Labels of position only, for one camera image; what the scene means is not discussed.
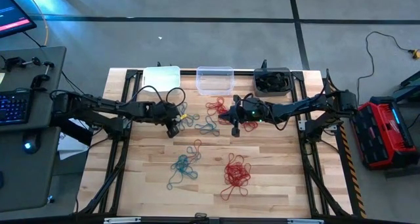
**computer monitor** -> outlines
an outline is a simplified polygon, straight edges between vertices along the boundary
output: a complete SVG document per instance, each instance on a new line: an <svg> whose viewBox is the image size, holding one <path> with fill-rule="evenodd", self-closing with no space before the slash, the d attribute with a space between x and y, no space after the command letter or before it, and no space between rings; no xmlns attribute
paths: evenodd
<svg viewBox="0 0 420 224"><path fill-rule="evenodd" d="M0 38L36 28L37 25L13 0L0 0Z"/></svg>

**backlit keyboard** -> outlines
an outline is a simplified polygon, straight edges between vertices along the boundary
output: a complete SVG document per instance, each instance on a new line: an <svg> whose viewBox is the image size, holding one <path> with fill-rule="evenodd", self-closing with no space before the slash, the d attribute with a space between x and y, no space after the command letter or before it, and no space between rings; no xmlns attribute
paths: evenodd
<svg viewBox="0 0 420 224"><path fill-rule="evenodd" d="M0 125L27 123L31 98L29 89L0 92Z"/></svg>

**black desk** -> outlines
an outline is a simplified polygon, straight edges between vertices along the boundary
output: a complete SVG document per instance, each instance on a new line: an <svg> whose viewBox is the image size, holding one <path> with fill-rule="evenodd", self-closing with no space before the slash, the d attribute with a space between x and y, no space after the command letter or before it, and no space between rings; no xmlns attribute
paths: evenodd
<svg viewBox="0 0 420 224"><path fill-rule="evenodd" d="M48 73L51 79L41 85L48 92L58 87L65 54L65 47L0 51L5 58L19 56L29 61L36 56L41 62L54 63L55 68ZM44 74L46 69L46 66L30 64L25 69L13 68L11 72L0 70L0 74L4 73L0 91L30 88L33 77ZM35 92L28 123L0 126L0 171L4 177L4 186L0 189L0 212L38 208L47 203L60 136L60 128L49 127L52 108L48 93ZM39 129L41 133L41 147L35 154L23 151L22 137L29 129Z"/></svg>

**wooden table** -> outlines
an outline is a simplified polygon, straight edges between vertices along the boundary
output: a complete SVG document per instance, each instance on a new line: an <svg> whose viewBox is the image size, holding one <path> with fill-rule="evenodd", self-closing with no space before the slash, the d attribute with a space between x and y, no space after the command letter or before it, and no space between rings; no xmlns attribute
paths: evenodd
<svg viewBox="0 0 420 224"><path fill-rule="evenodd" d="M110 69L104 98L121 99L126 71L126 68ZM313 97L322 89L321 73L303 73L307 94ZM215 102L217 97L201 96L196 89L195 76L181 76L181 80L181 87L186 91L187 113L199 114L201 118L198 123L204 123L207 115L205 103ZM252 91L252 77L236 76L232 95L243 97ZM138 99L157 101L155 95L145 92L141 92ZM233 104L232 96L224 99L227 108ZM179 96L169 97L169 101L179 100ZM292 101L290 93L285 97L262 100L280 103ZM313 112L312 118L320 114L322 112ZM252 132L247 133L242 129L239 138L231 136L231 125L218 125L218 128L220 137L201 135L197 129L187 128L169 139L164 126L134 123L118 215L192 217L200 212L217 217L310 217L294 118L290 119L284 131L277 131L269 123L260 123ZM96 135L93 143L105 136L104 133ZM334 137L326 134L322 137L336 146ZM191 180L185 177L181 184L168 190L168 180L174 173L170 169L171 164L181 154L186 154L186 148L196 139L203 142L200 148L202 158L192 165L198 172L198 178ZM89 152L78 194L80 208L87 205L104 182L110 145L111 141L106 141ZM224 201L220 192L228 187L224 184L224 167L231 152L241 154L245 162L252 165L251 179L246 187L249 194L241 196L236 188L230 199ZM318 152L326 187L341 207L352 213L339 155L323 143L318 143ZM321 210L315 185L314 192L318 210ZM107 209L111 201L112 195L109 195Z"/></svg>

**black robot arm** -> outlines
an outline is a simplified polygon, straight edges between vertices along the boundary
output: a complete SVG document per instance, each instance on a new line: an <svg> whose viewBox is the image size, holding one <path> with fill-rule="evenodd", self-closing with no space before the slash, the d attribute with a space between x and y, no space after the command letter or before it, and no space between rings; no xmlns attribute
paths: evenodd
<svg viewBox="0 0 420 224"><path fill-rule="evenodd" d="M180 113L176 105L170 102L122 103L76 92L64 92L51 98L54 101L52 123L61 125L62 129L69 128L71 122L68 119L74 118L86 122L89 126L102 127L110 136L122 134L129 122L166 125L169 138L179 133L177 117ZM123 116L125 119L108 118L98 112Z"/></svg>
<svg viewBox="0 0 420 224"><path fill-rule="evenodd" d="M318 119L305 123L305 135L308 140L319 141L323 129L337 124L340 118L349 118L357 111L356 95L346 91L335 91L328 95L319 94L312 98L303 99L291 104L274 104L264 102L248 94L243 99L234 95L235 105L229 111L221 114L219 118L229 121L234 128L232 135L240 136L239 123L267 122L272 123L277 129L277 124L285 122L292 116L313 112L325 111Z"/></svg>

